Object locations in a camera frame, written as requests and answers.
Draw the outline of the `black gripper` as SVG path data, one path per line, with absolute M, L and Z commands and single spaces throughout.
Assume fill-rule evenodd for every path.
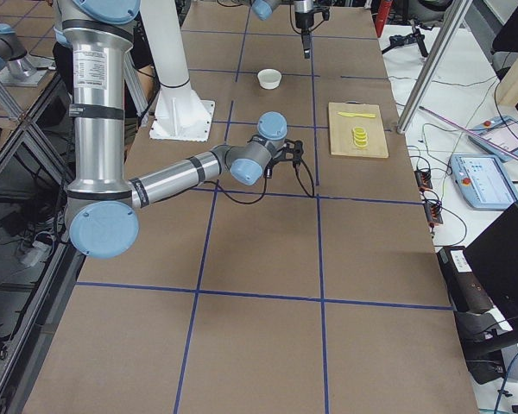
M 311 47 L 312 47 L 312 39 L 311 39 L 311 28 L 314 24 L 314 13 L 294 13 L 295 27 L 299 30 L 302 46 L 303 46 L 303 54 L 305 59 L 311 58 Z

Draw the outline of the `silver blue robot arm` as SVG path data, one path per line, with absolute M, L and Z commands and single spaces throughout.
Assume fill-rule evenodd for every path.
M 139 233 L 137 211 L 229 173 L 253 185 L 285 143 L 287 121 L 260 116 L 242 146 L 220 144 L 133 179 L 124 174 L 126 60 L 141 22 L 160 90 L 149 131 L 161 143 L 207 141 L 215 104 L 193 89 L 175 4 L 171 1 L 59 1 L 57 20 L 73 51 L 76 176 L 67 187 L 66 227 L 80 253 L 109 259 Z
M 318 13 L 322 14 L 323 21 L 330 17 L 330 8 L 320 6 L 314 1 L 217 1 L 217 4 L 223 7 L 249 7 L 255 16 L 262 21 L 269 19 L 283 4 L 287 5 L 291 29 L 301 38 L 303 54 L 306 60 L 309 60 L 312 55 L 312 32 L 316 29 L 315 15 Z

